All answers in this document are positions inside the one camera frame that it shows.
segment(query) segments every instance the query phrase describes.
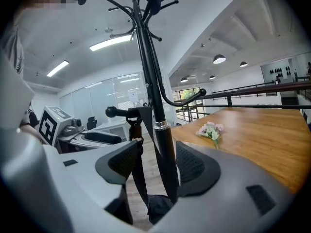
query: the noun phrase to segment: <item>flower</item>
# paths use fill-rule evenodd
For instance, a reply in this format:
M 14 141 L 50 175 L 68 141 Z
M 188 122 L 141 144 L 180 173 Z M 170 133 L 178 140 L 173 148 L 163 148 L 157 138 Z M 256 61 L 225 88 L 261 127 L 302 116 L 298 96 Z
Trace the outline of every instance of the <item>flower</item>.
M 217 140 L 219 137 L 219 133 L 215 130 L 212 131 L 212 140 Z
M 208 125 L 212 125 L 212 126 L 215 126 L 215 123 L 213 122 L 207 122 Z
M 219 130 L 219 131 L 223 131 L 224 130 L 224 126 L 222 124 L 216 124 L 216 128 Z
M 222 124 L 215 124 L 213 122 L 207 122 L 203 127 L 196 133 L 196 135 L 201 135 L 207 138 L 211 138 L 218 149 L 218 141 L 220 137 L 221 131 L 224 130 L 224 126 Z
M 203 126 L 202 128 L 199 129 L 200 134 L 205 134 L 206 133 L 206 128 Z

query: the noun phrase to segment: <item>glass partition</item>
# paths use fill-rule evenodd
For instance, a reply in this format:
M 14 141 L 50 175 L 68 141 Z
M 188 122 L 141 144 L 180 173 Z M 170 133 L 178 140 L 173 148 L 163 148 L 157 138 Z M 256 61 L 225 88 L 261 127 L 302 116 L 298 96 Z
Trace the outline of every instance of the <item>glass partition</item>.
M 72 95 L 71 93 L 61 97 L 59 99 L 59 106 L 67 112 L 69 115 L 73 116 L 73 106 L 72 106 Z
M 140 73 L 113 78 L 113 83 L 118 109 L 140 107 L 147 102 L 146 88 Z
M 97 126 L 108 122 L 105 110 L 108 106 L 117 106 L 116 95 L 112 79 L 105 80 L 89 88 L 93 116 Z
M 89 88 L 82 88 L 72 93 L 73 114 L 76 118 L 80 118 L 82 124 L 86 128 L 87 119 L 93 116 Z

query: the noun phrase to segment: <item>wooden table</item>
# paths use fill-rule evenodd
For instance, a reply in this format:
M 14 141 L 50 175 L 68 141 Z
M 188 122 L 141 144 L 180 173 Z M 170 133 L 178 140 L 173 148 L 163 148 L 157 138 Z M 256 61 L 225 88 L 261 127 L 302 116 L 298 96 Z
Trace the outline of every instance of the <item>wooden table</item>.
M 219 149 L 253 161 L 293 193 L 303 186 L 311 167 L 311 133 L 299 110 L 225 108 L 173 128 L 173 138 L 215 148 L 211 139 L 195 135 L 207 121 L 224 125 Z

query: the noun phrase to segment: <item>person's arm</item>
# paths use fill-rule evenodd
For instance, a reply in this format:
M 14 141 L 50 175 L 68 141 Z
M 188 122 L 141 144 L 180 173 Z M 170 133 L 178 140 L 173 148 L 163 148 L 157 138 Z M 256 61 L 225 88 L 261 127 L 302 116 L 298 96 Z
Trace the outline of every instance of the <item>person's arm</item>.
M 22 130 L 25 133 L 29 133 L 35 138 L 37 138 L 40 142 L 42 141 L 40 133 L 35 130 L 33 127 L 31 127 L 29 124 L 23 125 L 20 127 L 20 130 Z

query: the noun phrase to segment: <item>black chair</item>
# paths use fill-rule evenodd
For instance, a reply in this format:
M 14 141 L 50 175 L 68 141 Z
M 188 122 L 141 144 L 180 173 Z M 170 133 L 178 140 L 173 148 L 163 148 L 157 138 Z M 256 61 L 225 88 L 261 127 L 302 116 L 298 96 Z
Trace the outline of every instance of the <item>black chair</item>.
M 96 125 L 97 125 L 97 120 L 95 120 L 95 117 L 94 116 L 89 117 L 87 120 L 86 128 L 88 130 L 92 130 L 96 127 Z

